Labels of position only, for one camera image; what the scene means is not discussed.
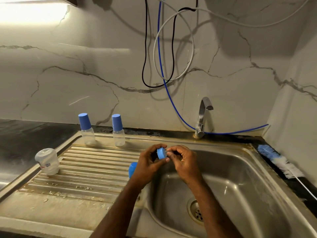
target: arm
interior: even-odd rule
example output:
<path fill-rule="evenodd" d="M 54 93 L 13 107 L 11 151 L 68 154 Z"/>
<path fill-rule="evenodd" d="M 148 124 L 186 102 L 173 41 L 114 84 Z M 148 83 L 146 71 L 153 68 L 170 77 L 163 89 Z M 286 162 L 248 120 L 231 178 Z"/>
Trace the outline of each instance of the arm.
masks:
<path fill-rule="evenodd" d="M 151 153 L 158 148 L 164 147 L 165 144 L 156 144 L 149 147 L 140 154 L 137 167 L 125 186 L 121 194 L 118 196 L 109 212 L 99 223 L 90 238 L 117 237 L 124 238 L 129 227 L 135 201 L 141 190 L 148 184 L 154 173 L 163 165 L 170 161 L 169 158 L 159 160 L 153 163 Z"/>
<path fill-rule="evenodd" d="M 242 238 L 203 179 L 196 162 L 196 153 L 181 145 L 170 147 L 167 151 L 167 156 L 173 160 L 179 176 L 191 189 L 199 204 L 208 237 Z"/>

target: granite countertop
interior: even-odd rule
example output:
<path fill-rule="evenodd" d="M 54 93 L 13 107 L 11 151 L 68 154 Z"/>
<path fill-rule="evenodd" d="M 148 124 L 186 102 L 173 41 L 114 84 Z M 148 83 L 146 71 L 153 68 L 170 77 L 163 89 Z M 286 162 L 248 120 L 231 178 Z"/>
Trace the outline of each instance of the granite countertop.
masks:
<path fill-rule="evenodd" d="M 112 127 L 108 126 L 93 126 L 93 129 L 98 133 L 112 133 L 113 131 Z M 80 125 L 78 124 L 0 119 L 0 190 L 36 164 L 34 156 L 39 150 L 57 148 L 78 130 L 80 130 Z M 192 132 L 138 128 L 124 128 L 124 130 L 126 134 L 131 135 L 194 139 Z M 220 142 L 250 143 L 254 148 L 257 148 L 259 144 L 267 144 L 259 136 L 205 135 L 203 139 Z M 283 172 L 272 164 L 268 158 L 262 157 L 317 217 L 317 201 L 296 179 L 287 179 Z M 299 179 L 317 196 L 317 188 L 315 186 L 305 177 Z M 0 237 L 30 238 L 33 236 L 0 231 Z"/>

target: faucet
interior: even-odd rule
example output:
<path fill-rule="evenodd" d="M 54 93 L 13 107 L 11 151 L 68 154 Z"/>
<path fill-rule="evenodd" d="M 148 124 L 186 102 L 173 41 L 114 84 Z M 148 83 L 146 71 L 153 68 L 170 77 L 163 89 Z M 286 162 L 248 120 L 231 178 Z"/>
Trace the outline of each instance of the faucet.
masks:
<path fill-rule="evenodd" d="M 213 110 L 214 107 L 212 107 L 212 104 L 210 102 L 210 99 L 208 97 L 203 97 L 203 99 L 200 102 L 199 107 L 199 114 L 198 114 L 198 120 L 196 124 L 196 130 L 195 130 L 195 138 L 202 138 L 204 136 L 203 132 L 203 121 L 204 121 L 204 115 L 205 110 Z"/>

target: sink drain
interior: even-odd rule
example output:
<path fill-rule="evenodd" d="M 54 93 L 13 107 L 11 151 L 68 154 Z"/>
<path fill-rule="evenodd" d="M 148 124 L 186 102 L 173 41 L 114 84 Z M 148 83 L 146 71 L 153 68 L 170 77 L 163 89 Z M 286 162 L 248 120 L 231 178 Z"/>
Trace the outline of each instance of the sink drain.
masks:
<path fill-rule="evenodd" d="M 195 198 L 192 198 L 188 201 L 187 203 L 187 211 L 189 216 L 196 221 L 198 224 L 203 225 L 204 224 L 204 220 L 203 217 L 201 215 L 200 209 L 199 209 L 199 205 L 197 203 L 197 200 L 195 200 Z"/>

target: blue cap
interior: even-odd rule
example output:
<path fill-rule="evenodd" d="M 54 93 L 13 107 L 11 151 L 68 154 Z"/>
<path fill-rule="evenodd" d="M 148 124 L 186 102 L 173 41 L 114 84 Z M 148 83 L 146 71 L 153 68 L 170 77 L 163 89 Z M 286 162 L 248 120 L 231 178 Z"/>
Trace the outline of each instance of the blue cap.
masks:
<path fill-rule="evenodd" d="M 134 171 L 135 171 L 135 168 L 137 168 L 137 162 L 133 162 L 130 164 L 130 167 L 129 167 L 129 179 L 131 179 L 131 176 L 133 175 Z"/>
<path fill-rule="evenodd" d="M 91 128 L 91 123 L 90 123 L 88 114 L 82 113 L 82 114 L 79 114 L 78 117 L 79 117 L 81 130 L 88 130 Z"/>
<path fill-rule="evenodd" d="M 120 114 L 114 114 L 112 116 L 112 127 L 113 127 L 113 131 L 120 131 L 123 129 Z"/>
<path fill-rule="evenodd" d="M 166 158 L 166 149 L 164 149 L 164 148 L 159 148 L 159 149 L 157 150 L 157 153 L 158 153 L 158 158 L 159 158 L 160 160 Z"/>

